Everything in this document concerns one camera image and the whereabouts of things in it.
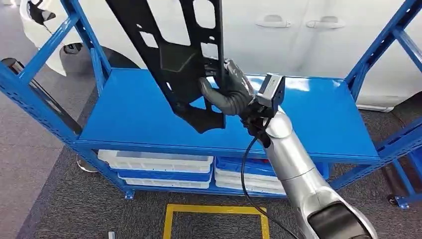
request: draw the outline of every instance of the silver robotic arm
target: silver robotic arm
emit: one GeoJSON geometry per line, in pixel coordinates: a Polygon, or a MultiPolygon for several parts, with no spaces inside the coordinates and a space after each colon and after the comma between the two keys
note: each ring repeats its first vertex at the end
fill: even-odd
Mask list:
{"type": "Polygon", "coordinates": [[[265,132],[271,141],[267,157],[295,208],[304,238],[377,238],[368,219],[321,176],[283,111],[276,113],[265,132]]]}
{"type": "Polygon", "coordinates": [[[231,80],[230,90],[221,94],[201,79],[202,93],[224,114],[239,115],[249,134],[263,145],[295,209],[302,236],[307,239],[378,238],[368,219],[324,180],[294,132],[289,117],[279,107],[284,98],[285,78],[268,74],[261,89],[254,94],[248,79],[233,61],[226,61],[225,69],[231,80]]]}

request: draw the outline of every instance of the floor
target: floor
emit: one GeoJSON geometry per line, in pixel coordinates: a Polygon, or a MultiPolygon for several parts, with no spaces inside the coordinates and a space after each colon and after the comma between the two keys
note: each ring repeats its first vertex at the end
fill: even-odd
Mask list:
{"type": "MultiPolygon", "coordinates": [[[[18,10],[0,5],[0,57],[15,57],[23,64],[36,52],[20,27],[18,10]]],[[[72,61],[68,77],[44,67],[37,75],[46,90],[84,124],[97,95],[86,53],[72,61]]],[[[362,112],[372,139],[381,141],[422,115],[421,98],[397,107],[392,113],[362,112]]],[[[98,239],[115,231],[120,239],[157,239],[163,235],[168,203],[248,206],[243,197],[180,193],[137,192],[135,200],[98,174],[81,171],[76,155],[8,98],[0,94],[0,238],[98,239]]],[[[333,178],[350,168],[336,165],[333,178]]],[[[385,199],[390,187],[381,170],[342,189],[340,194],[374,224],[380,238],[422,238],[422,205],[407,211],[385,199]]],[[[287,200],[255,199],[283,224],[297,224],[287,200]]],[[[172,238],[260,238],[257,216],[175,213],[172,238]]],[[[270,222],[271,238],[285,236],[270,222]]]]}
{"type": "MultiPolygon", "coordinates": [[[[18,8],[0,4],[0,29],[7,31],[0,37],[0,58],[26,64],[37,48],[23,33],[18,8]]],[[[87,56],[64,57],[79,63],[68,69],[68,77],[44,67],[35,78],[75,119],[95,86],[87,56]]],[[[17,235],[63,144],[3,94],[0,112],[0,238],[8,239],[17,235]]]]}

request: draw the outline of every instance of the yellow tape marking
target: yellow tape marking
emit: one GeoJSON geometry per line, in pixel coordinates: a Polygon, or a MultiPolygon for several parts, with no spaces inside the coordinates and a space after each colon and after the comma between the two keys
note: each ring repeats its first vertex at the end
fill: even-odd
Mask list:
{"type": "Polygon", "coordinates": [[[163,239],[170,239],[173,222],[173,212],[183,213],[219,213],[219,214],[250,214],[261,216],[262,239],[270,239],[270,230],[268,218],[262,215],[254,207],[236,207],[236,206],[201,206],[201,205],[182,205],[168,204],[166,210],[166,219],[164,221],[163,239]]]}

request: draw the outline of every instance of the black glove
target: black glove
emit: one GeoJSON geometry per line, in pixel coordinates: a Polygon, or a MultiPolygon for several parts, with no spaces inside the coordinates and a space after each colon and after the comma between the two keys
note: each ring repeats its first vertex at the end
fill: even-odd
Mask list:
{"type": "Polygon", "coordinates": [[[206,78],[200,78],[200,88],[203,96],[225,115],[240,114],[253,100],[253,88],[233,60],[224,63],[226,71],[225,89],[214,89],[206,78]]]}

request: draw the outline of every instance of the black plastic panel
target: black plastic panel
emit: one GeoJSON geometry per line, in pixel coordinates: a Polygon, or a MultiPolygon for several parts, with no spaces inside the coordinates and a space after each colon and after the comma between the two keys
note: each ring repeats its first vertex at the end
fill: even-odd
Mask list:
{"type": "Polygon", "coordinates": [[[106,1],[144,60],[173,112],[199,133],[211,128],[224,128],[224,115],[212,111],[209,104],[206,104],[206,110],[189,105],[202,96],[198,83],[200,77],[214,76],[217,85],[224,89],[221,0],[210,0],[215,11],[213,29],[203,28],[197,23],[194,0],[179,0],[191,42],[189,46],[168,42],[163,38],[147,0],[106,1]],[[141,32],[152,34],[158,48],[148,46],[141,32]],[[204,57],[201,43],[215,44],[218,47],[218,59],[204,57]]]}

